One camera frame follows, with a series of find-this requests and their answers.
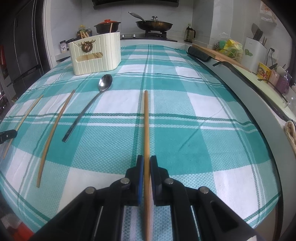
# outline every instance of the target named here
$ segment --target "wooden chopstick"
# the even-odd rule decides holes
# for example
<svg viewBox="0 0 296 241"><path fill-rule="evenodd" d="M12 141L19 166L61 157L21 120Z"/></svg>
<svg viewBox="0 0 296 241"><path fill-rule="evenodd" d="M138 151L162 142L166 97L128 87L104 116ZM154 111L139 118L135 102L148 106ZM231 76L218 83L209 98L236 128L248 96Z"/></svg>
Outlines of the wooden chopstick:
<svg viewBox="0 0 296 241"><path fill-rule="evenodd" d="M42 176L42 172L43 172L43 168L44 168L44 164L45 164L45 158L46 158L46 155L47 155L47 151L48 151L50 142L51 142L52 137L54 135L54 131L57 128L57 124L59 123L59 120L60 120L62 114L64 113L64 110L65 110L66 106L68 105L68 103L69 103L71 97L73 96L74 92L75 92L75 90L73 90L72 93L66 99L65 104L63 105L61 111L59 112L59 114L58 114L58 116L57 116L57 118L56 118L56 120L54 122L54 125L52 127L52 130L50 131L50 134L48 136L47 142L46 142L45 147L43 149L43 153L42 153L42 157L41 157L41 161L40 161L39 172L38 172L38 177L37 177L37 187L38 188L40 187L41 176Z"/></svg>
<svg viewBox="0 0 296 241"><path fill-rule="evenodd" d="M112 31L112 25L113 25L113 23L111 23L109 33L111 33L111 31Z"/></svg>
<svg viewBox="0 0 296 241"><path fill-rule="evenodd" d="M22 125L22 123L24 122L24 120L27 118L27 116L30 114L30 112L33 110L33 108L35 107L35 105L37 105L37 103L39 102L39 100L43 97L43 95L39 96L38 99L36 99L32 104L31 106L29 107L29 109L27 110L27 112L25 113L25 115L23 116L23 118L21 119L21 121L19 122L19 124L17 125L17 127L15 128L16 131L19 130L20 126ZM10 139L8 145L6 146L6 150L4 152L4 155L3 155L3 159L5 159L6 155L7 155L7 152L8 152L8 149L12 143L12 140L13 139Z"/></svg>
<svg viewBox="0 0 296 241"><path fill-rule="evenodd" d="M144 92L144 217L145 241L151 240L151 179L150 179L150 139L148 91Z"/></svg>

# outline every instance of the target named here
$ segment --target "small box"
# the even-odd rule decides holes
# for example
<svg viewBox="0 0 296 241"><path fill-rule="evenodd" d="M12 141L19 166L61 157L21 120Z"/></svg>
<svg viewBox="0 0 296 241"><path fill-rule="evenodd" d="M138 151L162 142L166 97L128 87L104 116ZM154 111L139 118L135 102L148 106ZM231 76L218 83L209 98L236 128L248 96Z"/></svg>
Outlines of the small box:
<svg viewBox="0 0 296 241"><path fill-rule="evenodd" d="M75 75L116 69L121 62L120 33L100 34L69 43Z"/></svg>

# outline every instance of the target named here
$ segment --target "spoon handle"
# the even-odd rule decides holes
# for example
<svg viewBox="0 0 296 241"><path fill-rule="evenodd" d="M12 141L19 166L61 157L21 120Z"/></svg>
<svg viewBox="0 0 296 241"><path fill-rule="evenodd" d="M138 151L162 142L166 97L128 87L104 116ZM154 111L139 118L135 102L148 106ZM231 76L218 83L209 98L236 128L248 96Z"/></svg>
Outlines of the spoon handle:
<svg viewBox="0 0 296 241"><path fill-rule="evenodd" d="M130 15L132 15L135 18L141 19L142 21L146 22L145 19L143 19L140 15L134 13L134 12L128 12Z"/></svg>
<svg viewBox="0 0 296 241"><path fill-rule="evenodd" d="M88 110L88 108L92 105L92 103L98 98L98 96L100 94L102 94L102 92L99 92L94 98L92 98L92 100L87 104L87 106L81 111L81 113L79 114L79 116L76 118L76 120L74 121L74 123L71 125L71 127L69 128L69 130L67 131L67 133L65 134L64 138L63 138L63 142L66 142L69 138L69 136L71 135L72 131L74 130L75 126L78 124L78 122L80 121L80 119L82 118L82 116L85 114L85 112Z"/></svg>

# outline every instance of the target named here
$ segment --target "frying pan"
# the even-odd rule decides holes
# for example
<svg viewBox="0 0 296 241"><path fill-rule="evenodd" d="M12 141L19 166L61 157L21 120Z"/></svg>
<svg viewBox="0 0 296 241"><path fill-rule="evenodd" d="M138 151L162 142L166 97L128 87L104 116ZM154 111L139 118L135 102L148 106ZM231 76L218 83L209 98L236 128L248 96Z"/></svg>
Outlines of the frying pan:
<svg viewBox="0 0 296 241"><path fill-rule="evenodd" d="M145 30L145 31L159 31L159 32L166 32L171 29L172 23L167 23L163 21L157 20L157 16L152 16L151 20L144 20L140 15L134 13L134 12L128 12L130 15L132 15L135 18L139 18L142 21L137 21L136 24L139 29Z"/></svg>

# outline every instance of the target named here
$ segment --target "red pot lid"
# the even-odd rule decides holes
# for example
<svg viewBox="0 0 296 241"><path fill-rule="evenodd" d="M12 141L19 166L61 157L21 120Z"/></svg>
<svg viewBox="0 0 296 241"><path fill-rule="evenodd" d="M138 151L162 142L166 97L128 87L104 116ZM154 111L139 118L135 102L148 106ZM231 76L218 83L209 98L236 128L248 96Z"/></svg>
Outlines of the red pot lid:
<svg viewBox="0 0 296 241"><path fill-rule="evenodd" d="M105 19L104 22L101 22L101 23L117 23L117 21L111 21L111 19Z"/></svg>

